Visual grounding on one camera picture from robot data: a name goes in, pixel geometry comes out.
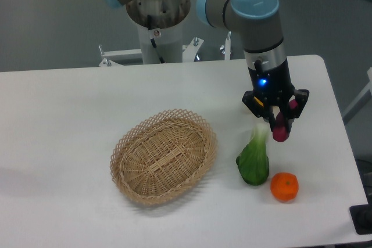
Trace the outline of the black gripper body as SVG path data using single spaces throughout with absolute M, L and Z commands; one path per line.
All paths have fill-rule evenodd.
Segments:
M 288 61 L 276 67 L 261 58 L 248 60 L 248 71 L 253 89 L 242 97 L 245 106 L 258 118 L 275 120 L 272 107 L 277 106 L 287 120 L 299 118 L 307 100 L 307 89 L 295 89 L 291 82 Z

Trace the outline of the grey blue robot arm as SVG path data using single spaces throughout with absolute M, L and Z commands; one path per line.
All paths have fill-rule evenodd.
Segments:
M 145 64 L 180 62 L 183 58 L 181 24 L 191 0 L 105 0 L 125 7 L 138 26 Z M 273 138 L 285 141 L 309 97 L 291 82 L 279 15 L 279 0 L 196 0 L 196 14 L 204 24 L 236 32 L 252 81 L 242 101 L 268 122 Z

